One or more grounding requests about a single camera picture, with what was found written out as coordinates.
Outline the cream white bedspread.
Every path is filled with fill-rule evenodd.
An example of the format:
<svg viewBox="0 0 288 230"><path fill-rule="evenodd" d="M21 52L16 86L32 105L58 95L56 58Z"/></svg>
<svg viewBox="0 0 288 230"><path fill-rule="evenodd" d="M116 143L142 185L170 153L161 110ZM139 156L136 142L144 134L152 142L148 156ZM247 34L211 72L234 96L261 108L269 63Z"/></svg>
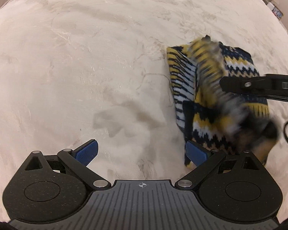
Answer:
<svg viewBox="0 0 288 230"><path fill-rule="evenodd" d="M90 139L89 167L114 181L178 180L166 48L209 35L249 52L261 74L288 74L288 34L261 0L10 0L0 10L2 193L35 150Z"/></svg>

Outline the navy yellow white knit sweater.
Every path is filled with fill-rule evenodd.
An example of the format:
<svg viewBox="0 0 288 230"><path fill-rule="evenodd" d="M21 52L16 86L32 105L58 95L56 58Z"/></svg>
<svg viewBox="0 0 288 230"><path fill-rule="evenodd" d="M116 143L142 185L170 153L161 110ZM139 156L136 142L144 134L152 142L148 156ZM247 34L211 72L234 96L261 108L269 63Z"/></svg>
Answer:
<svg viewBox="0 0 288 230"><path fill-rule="evenodd" d="M176 124L185 141L230 155L251 151L266 163L278 140L268 102L254 95L224 92L223 77L258 77L250 53L209 36L166 49Z"/></svg>

